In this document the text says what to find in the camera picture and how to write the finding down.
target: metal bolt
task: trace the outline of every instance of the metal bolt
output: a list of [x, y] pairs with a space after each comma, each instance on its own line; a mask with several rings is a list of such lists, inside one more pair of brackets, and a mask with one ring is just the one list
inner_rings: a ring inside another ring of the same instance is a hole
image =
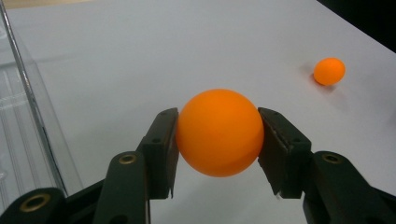
[[47, 193], [41, 193], [34, 195], [25, 200], [20, 207], [20, 210], [25, 213], [34, 212], [40, 209], [50, 201], [50, 195]]
[[126, 164], [134, 163], [136, 160], [137, 160], [136, 155], [127, 154], [120, 157], [119, 163], [121, 163], [122, 165], [126, 165]]

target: white table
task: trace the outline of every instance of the white table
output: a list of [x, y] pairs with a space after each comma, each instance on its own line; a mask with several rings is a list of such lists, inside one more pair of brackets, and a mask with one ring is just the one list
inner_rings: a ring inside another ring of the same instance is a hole
[[[155, 115], [227, 88], [282, 113], [313, 143], [349, 158], [396, 194], [396, 54], [315, 0], [95, 1], [12, 9], [36, 60], [84, 187], [135, 150]], [[338, 57], [334, 88], [312, 77]], [[278, 200], [257, 162], [229, 178], [180, 157], [175, 198], [152, 223], [305, 223], [302, 200]]]

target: ping pong ball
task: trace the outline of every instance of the ping pong ball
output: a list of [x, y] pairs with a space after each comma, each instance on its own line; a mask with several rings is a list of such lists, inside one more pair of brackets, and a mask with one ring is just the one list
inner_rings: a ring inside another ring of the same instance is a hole
[[177, 120], [181, 155], [205, 175], [224, 177], [244, 171], [259, 156], [263, 139], [259, 111], [235, 91], [201, 92], [186, 103]]
[[346, 72], [344, 63], [337, 58], [326, 58], [318, 62], [314, 69], [314, 79], [323, 86], [339, 82]]

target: transparent plastic panel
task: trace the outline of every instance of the transparent plastic panel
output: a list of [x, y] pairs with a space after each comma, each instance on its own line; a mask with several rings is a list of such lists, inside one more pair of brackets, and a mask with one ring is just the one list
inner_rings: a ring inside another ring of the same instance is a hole
[[35, 62], [0, 0], [0, 214], [23, 193], [82, 189]]

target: orange ball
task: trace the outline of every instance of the orange ball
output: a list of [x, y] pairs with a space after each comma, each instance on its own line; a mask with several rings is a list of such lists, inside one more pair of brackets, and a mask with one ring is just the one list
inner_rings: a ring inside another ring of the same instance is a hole
[[327, 58], [318, 62], [314, 70], [314, 79], [323, 86], [339, 82], [346, 72], [344, 63], [337, 58]]
[[235, 91], [204, 91], [190, 99], [177, 120], [181, 155], [195, 170], [211, 176], [236, 175], [262, 150], [259, 111]]

